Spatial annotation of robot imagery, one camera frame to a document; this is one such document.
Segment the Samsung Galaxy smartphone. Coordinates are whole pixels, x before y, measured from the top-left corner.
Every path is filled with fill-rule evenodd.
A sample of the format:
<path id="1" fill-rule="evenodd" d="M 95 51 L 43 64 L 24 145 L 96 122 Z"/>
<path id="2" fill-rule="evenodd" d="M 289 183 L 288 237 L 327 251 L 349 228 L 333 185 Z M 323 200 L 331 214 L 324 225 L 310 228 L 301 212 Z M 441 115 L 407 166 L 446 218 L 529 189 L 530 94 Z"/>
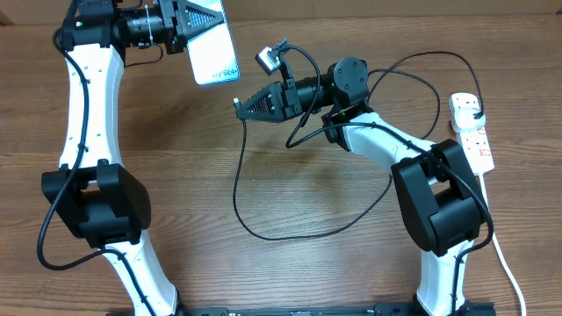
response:
<path id="1" fill-rule="evenodd" d="M 223 14 L 225 21 L 187 44 L 195 82 L 198 85 L 225 83 L 240 78 L 234 43 L 221 0 L 193 0 L 193 3 Z"/>

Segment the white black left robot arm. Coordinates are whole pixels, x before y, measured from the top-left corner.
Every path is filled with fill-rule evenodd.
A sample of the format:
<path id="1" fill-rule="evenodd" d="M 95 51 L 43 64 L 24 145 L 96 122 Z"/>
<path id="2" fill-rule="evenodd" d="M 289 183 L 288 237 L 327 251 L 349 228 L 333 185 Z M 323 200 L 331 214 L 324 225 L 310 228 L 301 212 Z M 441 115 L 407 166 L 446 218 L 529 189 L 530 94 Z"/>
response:
<path id="1" fill-rule="evenodd" d="M 85 240 L 93 256 L 115 269 L 135 315 L 185 315 L 148 235 L 146 187 L 128 172 L 119 149 L 119 87 L 129 47 L 183 52 L 192 40 L 223 25 L 220 8 L 192 1 L 122 7 L 114 0 L 70 3 L 53 43 L 68 68 L 68 129 L 58 168 L 41 177 L 48 216 Z"/>

